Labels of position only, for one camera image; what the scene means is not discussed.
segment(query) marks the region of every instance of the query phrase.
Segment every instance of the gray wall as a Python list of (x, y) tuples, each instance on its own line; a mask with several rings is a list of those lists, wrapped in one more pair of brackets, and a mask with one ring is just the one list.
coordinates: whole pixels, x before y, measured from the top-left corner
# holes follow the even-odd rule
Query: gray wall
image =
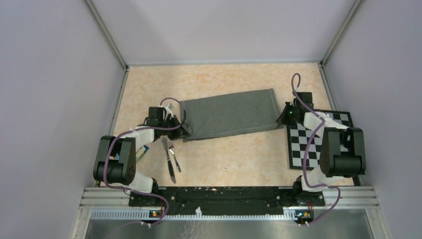
[(2, 0), (0, 22), (0, 238), (68, 238), (122, 70), (81, 0)]
[(94, 0), (131, 64), (319, 61), (354, 0)]
[(367, 174), (394, 238), (420, 238), (422, 1), (366, 1), (328, 64), (365, 133)]

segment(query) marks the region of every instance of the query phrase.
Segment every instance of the chessboard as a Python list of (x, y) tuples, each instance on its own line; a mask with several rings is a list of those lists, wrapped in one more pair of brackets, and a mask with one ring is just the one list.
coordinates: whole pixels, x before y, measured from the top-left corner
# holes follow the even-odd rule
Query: chessboard
[[(334, 121), (348, 127), (353, 127), (352, 117), (349, 112), (340, 111), (323, 111), (328, 114)], [(287, 127), (287, 141), (289, 146), (289, 163), (291, 169), (302, 169), (302, 161), (305, 154), (306, 144), (312, 134), (312, 130), (305, 128), (301, 124), (296, 127)], [(306, 164), (307, 170), (312, 170), (319, 165), (319, 156), (321, 154), (322, 138), (315, 135), (309, 147), (309, 156)], [(347, 152), (347, 148), (341, 146), (341, 152)]]

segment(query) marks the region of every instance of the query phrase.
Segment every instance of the floor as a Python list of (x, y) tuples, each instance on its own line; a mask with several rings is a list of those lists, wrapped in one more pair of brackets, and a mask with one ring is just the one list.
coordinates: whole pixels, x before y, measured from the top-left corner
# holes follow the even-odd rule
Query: floor
[[(282, 111), (284, 102), (293, 99), (290, 81), (296, 72), (302, 76), (299, 90), (313, 93), (315, 108), (330, 110), (316, 63), (131, 67), (114, 134), (142, 123), (148, 108), (165, 97), (190, 100), (273, 88)], [(173, 144), (182, 169), (181, 173), (175, 169), (176, 184), (170, 179), (160, 140), (149, 144), (137, 170), (160, 186), (290, 186), (302, 174), (289, 169), (285, 128)], [(345, 179), (338, 185), (353, 182)]]

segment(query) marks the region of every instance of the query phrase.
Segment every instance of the gray cloth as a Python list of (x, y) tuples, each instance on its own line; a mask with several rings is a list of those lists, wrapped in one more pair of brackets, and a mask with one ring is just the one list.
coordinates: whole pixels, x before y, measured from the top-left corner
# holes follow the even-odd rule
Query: gray cloth
[(218, 138), (282, 128), (274, 90), (266, 89), (183, 101), (193, 139)]

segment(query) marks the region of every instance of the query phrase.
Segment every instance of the metal frame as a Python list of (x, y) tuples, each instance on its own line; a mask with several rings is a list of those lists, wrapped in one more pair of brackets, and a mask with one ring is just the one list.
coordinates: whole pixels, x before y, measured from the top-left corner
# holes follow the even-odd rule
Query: metal frame
[[(90, 13), (92, 14), (94, 21), (96, 22), (100, 32), (102, 33), (105, 41), (109, 45), (110, 50), (116, 57), (117, 61), (121, 65), (122, 69), (124, 70), (124, 76), (122, 79), (122, 83), (119, 89), (118, 97), (116, 100), (116, 104), (114, 106), (113, 118), (110, 123), (108, 132), (113, 133), (115, 127), (115, 121), (117, 118), (117, 114), (120, 108), (120, 103), (123, 96), (123, 91), (126, 85), (126, 80), (129, 72), (129, 67), (126, 65), (121, 53), (118, 50), (115, 42), (113, 41), (109, 31), (106, 28), (100, 14), (98, 13), (95, 5), (93, 4), (92, 0), (83, 0), (86, 3), (86, 6)], [(325, 90), (327, 92), (328, 100), (330, 106), (333, 110), (338, 111), (339, 105), (334, 95), (334, 90), (332, 89), (332, 85), (330, 79), (326, 73), (326, 64), (330, 60), (334, 50), (336, 49), (337, 45), (339, 44), (342, 36), (347, 31), (348, 26), (355, 16), (357, 10), (360, 9), (364, 0), (356, 0), (353, 4), (349, 14), (347, 15), (346, 19), (344, 20), (342, 26), (340, 27), (338, 33), (336, 34), (334, 40), (332, 41), (327, 53), (325, 54), (324, 58), (319, 62), (318, 67), (321, 73), (322, 81), (324, 83)], [(373, 187), (368, 186), (342, 186), (340, 187), (342, 194), (339, 203), (336, 206), (336, 209), (340, 210), (351, 210), (351, 209), (365, 209), (368, 221), (374, 236), (374, 239), (389, 239), (391, 238), (386, 221), (382, 215), (378, 199), (376, 197), (375, 191)], [(324, 195), (324, 200), (326, 206), (324, 207), (315, 207), (315, 209), (327, 209), (331, 206), (337, 196), (337, 191), (333, 189), (324, 189), (322, 191)], [(101, 215), (105, 214), (95, 214), (98, 210), (108, 210), (116, 212), (116, 210), (120, 212), (141, 212), (140, 209), (129, 207), (129, 196), (124, 194), (121, 190), (114, 190), (109, 188), (86, 188), (84, 194), (81, 199), (81, 203), (79, 206), (77, 218), (75, 220), (74, 228), (72, 231), (71, 238), (72, 239), (84, 239), (86, 233), (88, 231), (89, 222), (91, 216), (96, 216), (95, 218), (101, 217)], [(280, 217), (272, 217), (272, 216), (261, 216), (259, 217), (262, 220), (285, 220), (289, 218), (289, 212), (291, 210), (303, 210), (307, 207), (284, 207), (283, 209), (287, 212), (287, 215), (280, 215)], [(189, 220), (201, 220), (204, 216), (202, 215), (193, 215), (192, 218)], [(164, 220), (171, 220), (170, 216), (166, 216)], [(227, 218), (219, 218), (216, 217), (216, 220), (239, 220), (240, 217), (233, 217)], [(247, 220), (255, 220), (256, 218), (247, 218)]]

